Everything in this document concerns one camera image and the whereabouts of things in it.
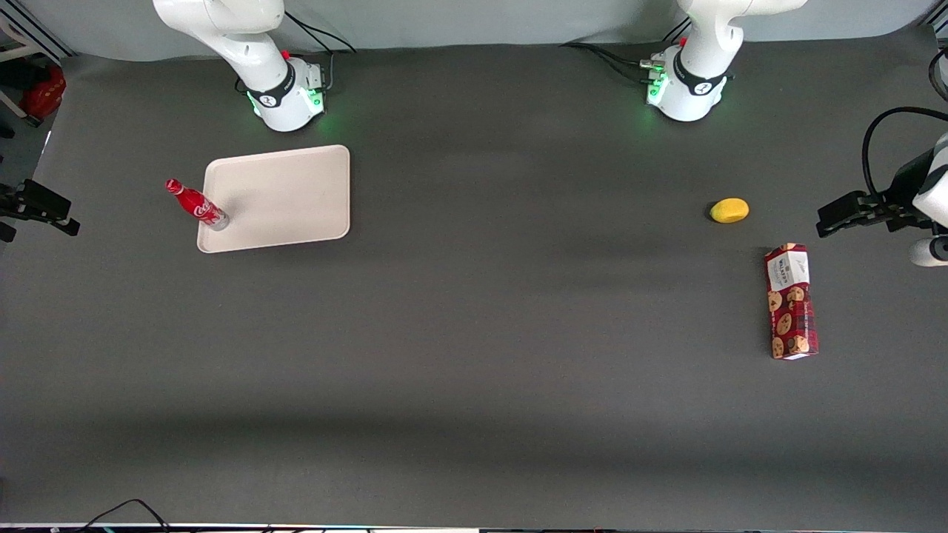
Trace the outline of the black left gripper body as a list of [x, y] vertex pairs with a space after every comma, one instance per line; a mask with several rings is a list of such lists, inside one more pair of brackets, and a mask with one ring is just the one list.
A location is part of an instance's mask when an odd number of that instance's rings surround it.
[[898, 169], [892, 181], [896, 215], [938, 215], [938, 148], [931, 148]]

